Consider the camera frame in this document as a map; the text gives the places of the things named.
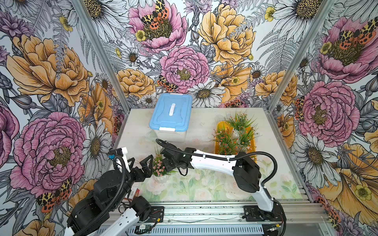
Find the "orange flower potted plant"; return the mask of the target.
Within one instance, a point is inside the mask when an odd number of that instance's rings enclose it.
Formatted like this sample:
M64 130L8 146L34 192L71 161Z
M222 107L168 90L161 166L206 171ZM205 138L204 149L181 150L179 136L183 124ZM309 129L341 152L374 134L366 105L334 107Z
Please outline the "orange flower potted plant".
M249 119L245 113L236 113L234 116L229 116L226 122L238 132L246 131L247 128L251 128L254 124L253 118Z
M252 127L236 131L238 140L238 149L244 152L253 152L256 150L255 130Z

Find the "pink white paper card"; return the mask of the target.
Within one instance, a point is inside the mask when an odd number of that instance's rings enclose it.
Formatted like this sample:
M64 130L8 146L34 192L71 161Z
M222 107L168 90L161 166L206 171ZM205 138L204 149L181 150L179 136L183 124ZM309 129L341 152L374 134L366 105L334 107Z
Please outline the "pink white paper card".
M140 183L135 183L132 188L131 188L131 191L130 193L128 193L125 197L125 200L129 201L129 202L132 202L134 200L134 198L138 197L139 196L139 192L140 192Z

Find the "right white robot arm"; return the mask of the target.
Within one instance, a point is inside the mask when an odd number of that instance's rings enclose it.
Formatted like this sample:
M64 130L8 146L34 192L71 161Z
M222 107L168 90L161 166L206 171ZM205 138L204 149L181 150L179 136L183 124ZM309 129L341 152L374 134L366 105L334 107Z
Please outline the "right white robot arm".
M156 139L156 143L162 147L160 154L167 172L174 169L179 172L181 170L188 172L189 169L206 169L232 176L239 189L250 193L256 201L255 211L258 220L273 221L278 218L283 223L286 222L283 207L265 187L265 184L275 176L278 170L276 158L271 154L254 151L251 153L239 152L236 155L220 155L189 147L181 150L161 139ZM259 155L268 157L273 163L272 173L264 179L261 178L260 167L253 160L253 157Z

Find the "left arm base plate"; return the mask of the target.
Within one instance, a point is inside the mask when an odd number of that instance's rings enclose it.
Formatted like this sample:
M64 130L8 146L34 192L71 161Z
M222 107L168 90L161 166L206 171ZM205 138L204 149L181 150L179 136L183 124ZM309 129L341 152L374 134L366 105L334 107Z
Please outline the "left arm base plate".
M128 224L161 223L164 218L164 206L132 206L121 214L122 220Z

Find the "aluminium corner post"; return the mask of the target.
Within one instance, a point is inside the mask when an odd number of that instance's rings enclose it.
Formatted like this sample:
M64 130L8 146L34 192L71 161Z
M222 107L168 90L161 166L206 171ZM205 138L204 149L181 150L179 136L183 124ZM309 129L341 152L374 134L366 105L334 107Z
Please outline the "aluminium corner post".
M335 1L322 1L318 13L315 15L314 21L310 24L308 32L304 35L302 42L299 44L298 50L295 52L292 61L287 68L285 75L277 87L272 99L270 100L267 111L272 112L277 102L281 99L286 87L291 81L296 68L298 67L301 57L306 49L308 49L315 38L316 34L323 27L324 22L328 14L330 13Z
M120 86L120 83L116 77L116 73L113 69L111 62L107 56L107 53L102 45L101 39L97 33L97 29L95 28L90 15L86 9L86 6L83 1L73 1L73 8L75 9L76 13L78 14L78 18L80 19L86 34L88 36L89 41L92 43L99 60L104 67L105 73L110 79L110 82L113 85L113 88L120 100L120 103L128 115L131 111L130 105L124 95L123 89Z

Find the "yellow plastic tray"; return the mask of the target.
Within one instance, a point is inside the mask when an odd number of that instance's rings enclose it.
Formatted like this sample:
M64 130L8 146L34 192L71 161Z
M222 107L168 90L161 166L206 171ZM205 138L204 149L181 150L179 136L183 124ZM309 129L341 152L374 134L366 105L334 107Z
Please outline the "yellow plastic tray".
M217 124L213 134L215 154L236 155L239 152L250 153L256 151L255 129L252 127L235 130L226 121Z

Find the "pink red potted gypsophila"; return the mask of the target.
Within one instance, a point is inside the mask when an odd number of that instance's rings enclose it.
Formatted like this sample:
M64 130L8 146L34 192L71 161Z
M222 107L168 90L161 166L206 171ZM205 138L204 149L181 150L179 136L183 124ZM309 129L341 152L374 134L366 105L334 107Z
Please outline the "pink red potted gypsophila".
M215 153L219 155L235 155L238 152L237 139L232 137L230 128L218 128L214 133Z

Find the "left aluminium corner post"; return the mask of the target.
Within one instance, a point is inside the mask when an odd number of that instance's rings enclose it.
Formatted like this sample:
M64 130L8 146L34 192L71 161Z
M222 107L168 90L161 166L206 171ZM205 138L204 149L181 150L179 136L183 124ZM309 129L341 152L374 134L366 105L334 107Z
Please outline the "left aluminium corner post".
M101 39L97 33L97 29L95 28L90 15L86 9L86 6L83 1L73 1L73 8L75 9L76 13L78 14L78 18L80 19L86 34L88 36L89 41L92 43L99 60L104 67L105 73L110 79L110 82L113 85L113 88L120 100L120 103L128 115L131 111L130 105L124 95L123 89L120 86L120 83L116 77L116 73L113 69L111 62L107 56L107 53L102 45Z

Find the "right aluminium corner post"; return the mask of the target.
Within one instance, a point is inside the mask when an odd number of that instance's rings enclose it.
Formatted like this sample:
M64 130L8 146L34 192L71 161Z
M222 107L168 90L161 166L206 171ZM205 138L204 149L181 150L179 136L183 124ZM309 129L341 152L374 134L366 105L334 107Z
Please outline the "right aluminium corner post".
M277 102L281 99L286 87L291 81L296 68L298 67L301 57L306 49L308 49L315 38L316 34L323 27L324 22L328 14L330 13L335 1L322 1L318 13L315 15L314 21L310 24L308 32L304 35L302 42L299 44L298 50L295 52L292 61L287 68L285 75L277 87L272 99L270 100L267 111L272 112Z

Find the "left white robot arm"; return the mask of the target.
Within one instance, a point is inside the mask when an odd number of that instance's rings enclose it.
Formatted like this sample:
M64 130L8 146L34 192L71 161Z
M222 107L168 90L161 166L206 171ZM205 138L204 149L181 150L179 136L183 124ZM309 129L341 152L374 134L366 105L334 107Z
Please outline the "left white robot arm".
M108 153L114 169L102 174L93 190L75 205L67 221L66 236L88 236L96 232L109 219L110 212L130 194L132 186L152 176L152 155L144 158L139 168L133 166L134 158L127 160L126 154L125 147Z

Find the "aluminium rail frame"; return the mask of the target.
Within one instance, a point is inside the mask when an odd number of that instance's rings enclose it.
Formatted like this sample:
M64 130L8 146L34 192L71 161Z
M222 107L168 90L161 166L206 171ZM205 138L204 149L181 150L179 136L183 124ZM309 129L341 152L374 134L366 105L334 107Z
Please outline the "aluminium rail frame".
M153 229L149 236L263 236L263 227L281 223L251 220L247 216L247 206L255 202L193 202L193 203L152 203L152 207L162 206L160 223L128 223L120 229L110 230L110 226L120 218L118 211L110 213L110 218L93 234L95 236L134 236L136 230ZM281 201L286 216L286 236L335 236L328 215L320 204L309 201Z

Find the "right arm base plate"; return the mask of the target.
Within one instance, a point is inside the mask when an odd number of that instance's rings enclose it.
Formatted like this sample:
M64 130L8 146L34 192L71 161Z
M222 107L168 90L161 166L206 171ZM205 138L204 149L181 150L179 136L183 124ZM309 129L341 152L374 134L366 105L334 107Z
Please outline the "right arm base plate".
M286 222L286 216L282 208L274 203L272 211L264 211L258 206L243 206L244 215L242 219L247 222Z

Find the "blue lid storage box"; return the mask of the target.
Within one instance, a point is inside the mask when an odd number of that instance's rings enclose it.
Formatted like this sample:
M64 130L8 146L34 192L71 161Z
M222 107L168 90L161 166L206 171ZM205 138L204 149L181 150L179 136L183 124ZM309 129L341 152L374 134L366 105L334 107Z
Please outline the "blue lid storage box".
M157 138L183 142L189 128L193 97L188 94L163 93L154 108L149 127Z

